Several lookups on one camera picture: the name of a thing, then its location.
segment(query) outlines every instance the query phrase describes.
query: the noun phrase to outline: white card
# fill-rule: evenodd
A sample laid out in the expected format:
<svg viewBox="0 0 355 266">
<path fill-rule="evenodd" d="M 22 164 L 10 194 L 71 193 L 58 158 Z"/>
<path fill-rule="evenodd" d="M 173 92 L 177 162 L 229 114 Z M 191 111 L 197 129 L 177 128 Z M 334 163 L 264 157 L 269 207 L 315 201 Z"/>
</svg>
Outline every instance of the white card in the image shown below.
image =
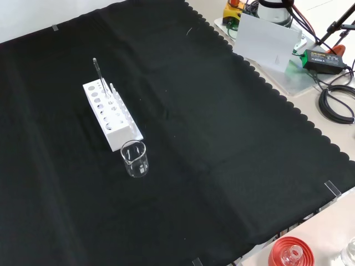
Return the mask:
<svg viewBox="0 0 355 266">
<path fill-rule="evenodd" d="M 233 52 L 263 67 L 285 72 L 299 32 L 242 14 Z"/>
</svg>

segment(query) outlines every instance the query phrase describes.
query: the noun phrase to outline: empty beaker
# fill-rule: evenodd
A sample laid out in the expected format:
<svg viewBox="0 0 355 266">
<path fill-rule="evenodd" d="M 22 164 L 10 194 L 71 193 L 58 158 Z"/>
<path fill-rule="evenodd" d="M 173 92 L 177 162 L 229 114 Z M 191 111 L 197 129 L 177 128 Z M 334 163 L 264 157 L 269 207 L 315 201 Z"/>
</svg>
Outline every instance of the empty beaker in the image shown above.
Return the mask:
<svg viewBox="0 0 355 266">
<path fill-rule="evenodd" d="M 131 177 L 142 177 L 148 172 L 148 158 L 143 142 L 139 140 L 127 141 L 122 145 L 121 155 Z"/>
</svg>

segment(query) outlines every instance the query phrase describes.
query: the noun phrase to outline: power adapter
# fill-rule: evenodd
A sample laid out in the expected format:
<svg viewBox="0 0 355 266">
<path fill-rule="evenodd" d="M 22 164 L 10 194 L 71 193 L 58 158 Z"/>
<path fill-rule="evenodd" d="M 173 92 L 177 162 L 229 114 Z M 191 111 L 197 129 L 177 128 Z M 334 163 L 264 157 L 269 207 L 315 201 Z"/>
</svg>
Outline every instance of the power adapter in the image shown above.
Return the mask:
<svg viewBox="0 0 355 266">
<path fill-rule="evenodd" d="M 342 57 L 319 51 L 305 50 L 301 56 L 302 66 L 319 74 L 339 74 L 346 68 Z"/>
</svg>

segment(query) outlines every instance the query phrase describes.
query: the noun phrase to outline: white test tube rack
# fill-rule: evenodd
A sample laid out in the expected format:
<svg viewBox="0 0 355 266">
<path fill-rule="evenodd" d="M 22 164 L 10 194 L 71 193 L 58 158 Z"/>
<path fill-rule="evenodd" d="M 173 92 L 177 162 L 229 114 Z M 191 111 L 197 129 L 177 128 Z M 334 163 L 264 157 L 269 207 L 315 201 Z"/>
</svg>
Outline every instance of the white test tube rack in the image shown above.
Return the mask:
<svg viewBox="0 0 355 266">
<path fill-rule="evenodd" d="M 117 151 L 127 141 L 142 140 L 143 136 L 118 92 L 115 89 L 111 92 L 105 80 L 104 85 L 108 97 L 100 79 L 84 84 L 83 87 L 112 151 Z"/>
</svg>

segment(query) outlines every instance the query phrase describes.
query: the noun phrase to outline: yellow device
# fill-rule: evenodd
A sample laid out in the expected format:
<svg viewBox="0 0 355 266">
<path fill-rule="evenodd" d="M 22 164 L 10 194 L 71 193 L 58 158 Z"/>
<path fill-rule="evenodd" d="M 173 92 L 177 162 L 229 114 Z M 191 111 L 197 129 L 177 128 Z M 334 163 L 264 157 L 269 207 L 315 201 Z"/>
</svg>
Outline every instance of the yellow device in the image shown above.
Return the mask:
<svg viewBox="0 0 355 266">
<path fill-rule="evenodd" d="M 245 4 L 239 1 L 237 5 L 233 4 L 234 1 L 228 1 L 226 3 L 226 7 L 223 10 L 223 25 L 239 25 L 239 21 L 240 21 L 240 16 L 243 13 L 243 9 L 245 7 Z"/>
</svg>

